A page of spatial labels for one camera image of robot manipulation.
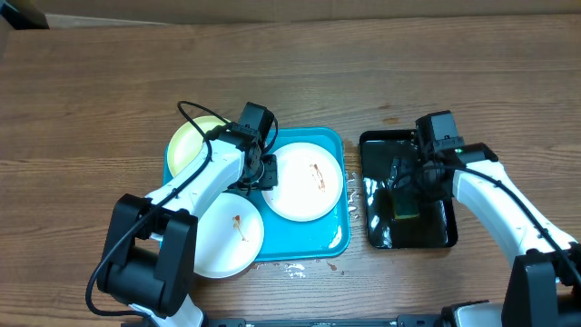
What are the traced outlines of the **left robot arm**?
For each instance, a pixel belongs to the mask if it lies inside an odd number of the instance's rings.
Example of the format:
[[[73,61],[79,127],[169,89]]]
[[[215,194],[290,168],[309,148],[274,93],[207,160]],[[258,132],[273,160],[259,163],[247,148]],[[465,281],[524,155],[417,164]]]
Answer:
[[[189,295],[198,224],[227,191],[271,190],[278,183],[270,150],[278,121],[247,103],[238,121],[201,134],[199,154],[170,182],[144,197],[115,204],[85,303],[104,317],[138,316],[142,326],[209,326]]]

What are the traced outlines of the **white plate with stain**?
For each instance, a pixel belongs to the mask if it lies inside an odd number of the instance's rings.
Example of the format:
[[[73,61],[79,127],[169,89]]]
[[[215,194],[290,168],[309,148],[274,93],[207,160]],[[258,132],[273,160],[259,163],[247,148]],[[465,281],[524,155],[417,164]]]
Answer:
[[[284,219],[306,223],[331,211],[343,192],[344,177],[338,160],[311,143],[286,144],[274,152],[278,184],[262,197]]]

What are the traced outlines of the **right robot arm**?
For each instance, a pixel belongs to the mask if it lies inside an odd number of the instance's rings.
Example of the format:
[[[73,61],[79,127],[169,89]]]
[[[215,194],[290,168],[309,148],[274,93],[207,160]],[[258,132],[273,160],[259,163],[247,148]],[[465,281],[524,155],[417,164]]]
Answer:
[[[419,160],[400,175],[426,200],[455,198],[482,223],[511,265],[505,299],[443,308],[443,326],[579,326],[580,243],[513,184],[485,144],[466,144],[449,111],[416,121]]]

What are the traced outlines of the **yellow green sponge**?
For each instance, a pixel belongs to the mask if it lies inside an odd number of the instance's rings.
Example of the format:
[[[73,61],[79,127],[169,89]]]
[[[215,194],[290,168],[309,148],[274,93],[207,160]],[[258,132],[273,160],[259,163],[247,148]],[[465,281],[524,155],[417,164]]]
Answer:
[[[392,199],[396,220],[415,219],[419,216],[418,203],[412,194],[394,192]]]

